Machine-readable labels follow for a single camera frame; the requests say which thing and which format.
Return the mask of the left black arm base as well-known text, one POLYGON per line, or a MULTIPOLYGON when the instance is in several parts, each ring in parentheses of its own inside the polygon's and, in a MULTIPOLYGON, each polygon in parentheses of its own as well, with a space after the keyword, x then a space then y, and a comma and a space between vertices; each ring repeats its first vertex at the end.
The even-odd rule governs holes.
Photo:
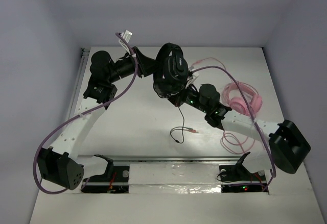
POLYGON ((102 155, 95 155, 106 161, 102 174, 93 175, 83 181, 82 193, 129 193, 129 165, 115 165, 114 161, 102 155))

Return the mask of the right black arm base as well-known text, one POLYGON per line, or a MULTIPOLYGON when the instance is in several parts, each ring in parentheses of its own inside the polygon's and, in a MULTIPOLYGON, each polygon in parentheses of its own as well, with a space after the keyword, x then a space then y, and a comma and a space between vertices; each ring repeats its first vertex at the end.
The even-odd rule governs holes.
POLYGON ((259 176, 257 172, 250 173, 243 162, 250 152, 242 155, 234 165, 219 166, 216 176, 221 185, 222 193, 268 192, 266 177, 259 176))

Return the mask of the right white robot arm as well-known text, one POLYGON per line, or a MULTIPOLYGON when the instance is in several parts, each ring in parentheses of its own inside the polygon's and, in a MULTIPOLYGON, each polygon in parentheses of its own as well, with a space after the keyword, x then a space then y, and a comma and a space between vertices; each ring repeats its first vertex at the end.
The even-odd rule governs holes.
POLYGON ((219 102, 220 94, 211 84, 201 85, 198 91, 185 88, 169 101, 179 107, 187 104, 205 113, 205 121, 213 128, 236 132, 261 141, 264 151, 246 153, 236 174, 246 180, 261 170, 280 169, 294 174, 308 155, 311 147, 296 124, 290 120, 281 123, 251 119, 219 102))

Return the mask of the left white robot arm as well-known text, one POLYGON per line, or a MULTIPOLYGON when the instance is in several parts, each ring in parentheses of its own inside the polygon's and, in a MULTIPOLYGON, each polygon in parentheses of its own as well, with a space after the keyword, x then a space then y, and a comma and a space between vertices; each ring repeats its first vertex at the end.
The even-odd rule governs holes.
POLYGON ((33 162, 33 177, 38 188, 52 194, 41 186, 36 172, 41 178, 62 187, 61 192, 84 187, 83 181, 93 176, 109 180, 113 176, 113 160, 103 155, 94 155, 77 162, 80 147, 95 122, 121 98, 132 86, 136 77, 147 77, 162 68, 164 58, 155 59, 143 55, 133 47, 125 56, 114 62, 107 51, 97 51, 91 57, 91 76, 78 112, 50 135, 61 134, 48 148, 38 147, 33 162))

